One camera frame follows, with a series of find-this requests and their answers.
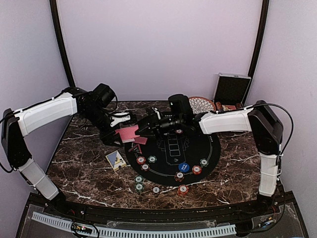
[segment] black pole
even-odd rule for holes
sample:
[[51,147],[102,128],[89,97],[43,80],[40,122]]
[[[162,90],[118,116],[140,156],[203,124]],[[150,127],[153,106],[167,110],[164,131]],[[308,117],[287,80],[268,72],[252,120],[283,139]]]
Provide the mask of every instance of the black pole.
[[67,57],[67,53],[66,53],[66,48],[65,48],[65,44],[64,44],[64,40],[63,40],[63,35],[61,32],[56,0],[50,0],[50,5],[51,5],[52,19],[53,19],[57,44],[58,44],[58,48],[59,48],[59,53],[60,53],[61,60],[62,60],[63,65],[64,65],[64,70],[66,73],[68,84],[71,87],[75,87],[75,81],[74,81],[73,75],[71,73],[71,69],[70,69],[70,65],[69,65],[69,61],[68,61],[68,57]]
[[248,72],[248,76],[251,77],[251,82],[247,88],[246,95],[248,95],[248,93],[250,91],[250,87],[251,87],[251,84],[253,81],[254,73],[256,71],[257,63],[259,60],[261,45],[262,45],[263,36],[264,36],[265,24],[266,24],[266,19],[267,19],[267,13],[268,13],[268,5],[269,5],[269,0],[263,0],[257,39],[256,39],[256,43],[254,46],[252,60],[251,60],[251,64],[250,64],[250,68],[249,68],[249,72]]

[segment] poker chip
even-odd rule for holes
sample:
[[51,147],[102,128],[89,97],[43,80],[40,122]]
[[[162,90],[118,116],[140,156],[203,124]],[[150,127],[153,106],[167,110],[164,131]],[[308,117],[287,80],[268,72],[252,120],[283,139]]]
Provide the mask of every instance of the poker chip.
[[178,194],[179,196],[185,196],[187,193],[188,193],[188,186],[186,186],[186,185],[180,185],[180,186],[178,187],[177,194]]
[[193,174],[199,175],[201,172],[202,172],[202,168],[201,168],[200,166],[195,165],[195,166],[193,167]]
[[155,163],[157,161],[157,158],[154,155],[151,155],[151,156],[148,157],[148,161],[150,163]]
[[185,178],[185,175],[182,172],[177,172],[174,178],[177,182],[182,182]]
[[149,166],[148,164],[143,164],[143,165],[141,166],[141,169],[142,169],[143,171],[148,171],[148,170],[150,169],[150,166]]
[[135,179],[134,179],[134,181],[136,182],[136,183],[142,183],[143,182],[143,177],[142,176],[136,176],[135,177]]
[[143,156],[138,157],[138,158],[137,158],[137,163],[138,163],[139,165],[144,164],[144,163],[145,163],[145,158],[144,158]]
[[207,166],[208,164],[209,164],[208,160],[206,160],[206,159],[201,159],[201,160],[200,160],[200,165],[201,165],[201,167],[205,167],[205,166]]
[[181,130],[181,129],[176,130],[175,133],[176,133],[176,134],[182,134],[182,133],[183,133],[183,130]]
[[178,169],[179,169],[181,172],[186,173],[187,171],[189,171],[189,164],[181,163],[181,164],[178,166]]
[[137,192],[143,192],[143,191],[144,191],[144,185],[141,184],[141,183],[136,184],[136,185],[135,185],[135,190],[136,190]]
[[153,192],[154,194],[159,194],[159,191],[160,191],[160,188],[159,188],[159,187],[153,187],[153,188],[152,188],[152,192]]

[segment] table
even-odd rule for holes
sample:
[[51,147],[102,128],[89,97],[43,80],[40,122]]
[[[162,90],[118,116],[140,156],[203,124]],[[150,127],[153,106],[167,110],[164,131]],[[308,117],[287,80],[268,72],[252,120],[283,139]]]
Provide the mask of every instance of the table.
[[[119,102],[118,110],[131,110],[141,119],[145,109],[169,111],[167,101]],[[118,150],[126,160],[124,148],[104,146],[99,131],[85,119],[74,116],[56,149],[47,170],[48,176],[63,191],[68,201],[114,208],[183,209],[234,204],[256,199],[260,183],[260,158],[249,132],[218,133],[221,156],[218,165],[205,179],[189,185],[186,196],[177,187],[144,181],[145,190],[134,190],[138,175],[129,165],[114,172],[106,155]]]

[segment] green poker chip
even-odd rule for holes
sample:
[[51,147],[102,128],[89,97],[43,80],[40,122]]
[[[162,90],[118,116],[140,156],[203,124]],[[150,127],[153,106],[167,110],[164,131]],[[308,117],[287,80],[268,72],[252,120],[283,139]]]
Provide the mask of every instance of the green poker chip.
[[206,159],[201,159],[200,160],[200,165],[202,167],[206,167],[208,164],[209,164],[208,160],[206,160]]
[[135,185],[135,190],[137,192],[143,192],[144,191],[144,185],[142,183],[138,183]]
[[136,176],[135,179],[134,179],[134,181],[135,181],[136,183],[142,183],[143,180],[144,180],[143,177],[140,176],[140,175],[139,175],[139,176]]
[[157,158],[154,155],[151,155],[151,156],[148,157],[148,161],[150,163],[155,163],[157,161]]

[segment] white backdrop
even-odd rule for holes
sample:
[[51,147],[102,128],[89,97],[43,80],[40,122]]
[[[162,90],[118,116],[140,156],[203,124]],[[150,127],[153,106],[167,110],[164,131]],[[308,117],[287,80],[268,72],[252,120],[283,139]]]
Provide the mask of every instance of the white backdrop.
[[119,100],[211,98],[217,74],[247,74],[261,0],[59,0],[76,85]]

